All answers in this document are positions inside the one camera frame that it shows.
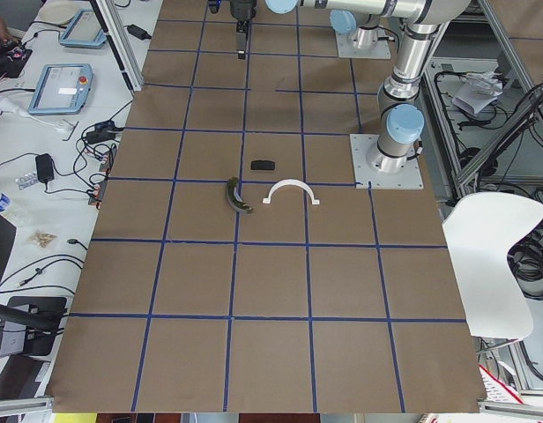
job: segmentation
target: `water bottle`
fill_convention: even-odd
[[[29,223],[26,212],[11,203],[11,199],[0,191],[0,214],[15,226],[25,226]]]

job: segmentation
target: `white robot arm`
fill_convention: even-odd
[[[422,131],[424,120],[410,104],[419,92],[425,67],[434,54],[450,21],[459,16],[470,0],[265,0],[270,10],[288,13],[295,7],[333,9],[406,19],[397,61],[391,75],[379,90],[378,102],[382,118],[382,134],[376,151],[368,154],[368,163],[376,170],[396,173],[406,161],[408,146],[414,134]],[[399,135],[395,128],[409,131]]]

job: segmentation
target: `white table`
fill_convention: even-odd
[[[132,0],[130,7],[119,9],[119,14],[124,25],[135,24],[152,34],[156,19],[160,12],[163,0],[138,1]],[[81,3],[82,8],[89,8],[88,2]],[[33,24],[26,32],[23,41],[33,37],[35,31],[40,29],[53,29],[52,26]],[[129,36],[130,45],[142,68],[149,41],[141,41]],[[96,122],[107,120],[120,107],[129,102],[132,97],[124,84],[118,70],[114,56],[108,46],[101,49],[65,48],[57,42],[57,33],[43,32],[30,41],[27,46],[33,50],[33,55],[20,78],[6,79],[0,82],[0,91],[6,88],[24,87],[35,88],[42,68],[45,64],[54,63],[89,63],[93,68],[93,84],[86,105],[77,115],[48,115],[40,116],[47,122],[55,122],[65,118],[70,122],[78,122],[78,127],[68,141],[63,141],[67,135],[26,118],[13,114],[0,116],[0,163],[12,159],[25,152],[49,153],[56,163],[58,170],[64,174],[71,173],[72,164],[78,155],[75,143],[81,131]],[[11,100],[19,106],[26,108],[32,97],[32,93],[11,92]],[[125,108],[115,118],[115,124],[124,126],[130,107]],[[89,159],[89,165],[80,173],[84,179],[99,168],[97,160]],[[90,241],[97,210],[87,205],[87,197],[76,192],[62,192],[47,195],[42,184],[19,191],[15,179],[33,172],[34,156],[25,156],[0,168],[0,190],[6,193],[11,201],[24,208],[31,216],[31,222],[18,228],[17,236],[11,252],[11,258],[7,264],[5,277],[31,263],[34,260],[53,254],[71,254],[85,258],[85,251],[79,245],[70,245],[66,241],[76,238],[85,245]],[[86,185],[75,175],[56,176],[48,185],[50,191],[64,188],[86,190]],[[48,248],[41,248],[27,242],[28,238],[36,230],[41,230],[57,236]],[[17,283],[34,273],[34,268],[41,267],[47,262],[38,263],[21,272],[17,277],[7,281],[2,290],[11,290],[18,287]],[[80,270],[71,263],[57,263],[45,270],[45,273],[37,277],[29,286],[61,285],[75,290],[78,284]],[[0,294],[0,303],[6,304],[12,296],[65,296],[68,297],[67,307],[71,305],[70,295],[59,288],[42,288],[21,293]],[[39,357],[41,360],[54,362],[60,344],[61,336],[56,338],[52,353],[47,357]],[[0,373],[7,358],[0,359]],[[43,383],[37,391],[37,396],[43,395],[53,366],[50,366]]]

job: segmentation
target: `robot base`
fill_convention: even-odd
[[[378,135],[371,134],[350,135],[353,177],[356,181],[356,188],[367,189],[371,183],[372,189],[423,189],[424,184],[417,159],[407,161],[405,167],[396,174],[382,174],[368,165],[366,154],[369,147],[376,143],[378,138]],[[414,155],[413,148],[411,148],[409,155]]]
[[[362,49],[356,48],[348,40],[347,34],[335,33],[336,45],[338,47],[338,57],[354,58],[354,59],[391,59],[391,52],[389,50],[389,42],[385,40],[379,40],[373,48]],[[382,28],[377,28],[377,35],[384,37],[385,31]]]

